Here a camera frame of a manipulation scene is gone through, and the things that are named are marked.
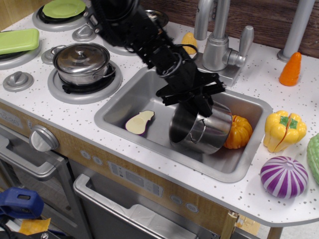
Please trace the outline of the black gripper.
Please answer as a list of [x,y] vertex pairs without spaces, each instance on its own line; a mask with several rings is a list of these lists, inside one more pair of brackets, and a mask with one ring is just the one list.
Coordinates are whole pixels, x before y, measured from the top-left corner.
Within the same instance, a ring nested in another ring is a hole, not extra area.
[[211,95],[225,92],[225,86],[216,73],[200,72],[190,59],[180,53],[157,53],[156,71],[167,85],[156,92],[166,105],[183,103],[193,116],[212,115]]

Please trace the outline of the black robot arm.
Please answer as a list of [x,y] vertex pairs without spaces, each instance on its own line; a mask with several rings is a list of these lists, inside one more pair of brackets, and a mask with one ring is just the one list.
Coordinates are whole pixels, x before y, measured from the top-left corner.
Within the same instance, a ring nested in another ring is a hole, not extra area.
[[110,45],[132,50],[148,68],[155,68],[167,82],[156,93],[166,106],[181,104],[193,115],[212,115],[211,95],[225,91],[218,74],[200,72],[138,0],[93,0],[83,15]]

